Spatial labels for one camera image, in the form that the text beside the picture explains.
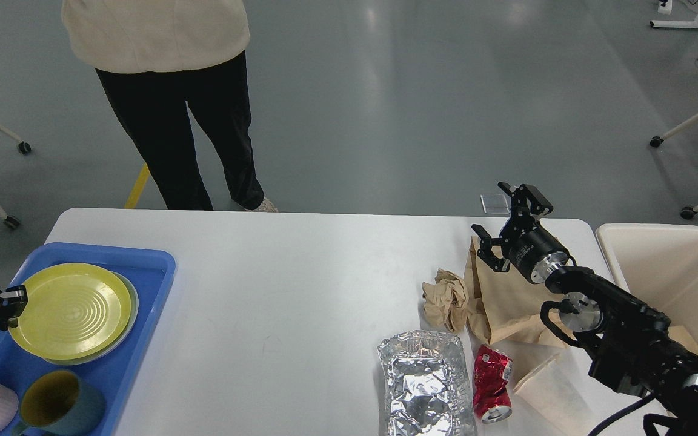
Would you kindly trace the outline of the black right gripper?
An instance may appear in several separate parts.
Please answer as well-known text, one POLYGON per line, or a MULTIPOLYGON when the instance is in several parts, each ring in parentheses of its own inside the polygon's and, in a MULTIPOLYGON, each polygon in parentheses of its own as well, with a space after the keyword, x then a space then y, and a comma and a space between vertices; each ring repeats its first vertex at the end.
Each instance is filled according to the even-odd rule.
POLYGON ((510 218, 500 237, 492 237, 482 225, 471 226, 479 241, 476 255, 496 273, 507 273, 512 264, 527 282, 543 283, 570 261, 568 249, 539 222, 554 207, 534 185, 497 185, 510 198, 510 218), (493 251, 496 246, 501 247, 503 257, 493 251))

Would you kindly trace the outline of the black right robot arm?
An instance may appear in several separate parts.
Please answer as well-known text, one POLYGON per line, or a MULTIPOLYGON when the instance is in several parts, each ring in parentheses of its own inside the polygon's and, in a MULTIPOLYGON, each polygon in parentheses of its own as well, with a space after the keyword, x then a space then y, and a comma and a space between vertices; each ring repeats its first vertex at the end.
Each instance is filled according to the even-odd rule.
POLYGON ((553 210, 534 186, 499 182, 510 199, 510 217, 499 237, 479 225, 477 256, 496 273, 518 270, 530 284, 544 284, 560 301, 540 307, 543 325, 557 339, 582 348, 589 376, 637 401, 591 431, 598 435, 617 420, 657 400, 666 415, 646 414, 643 432, 698 435, 698 354, 671 339, 670 318, 618 285, 577 265, 568 249, 540 223, 553 210))

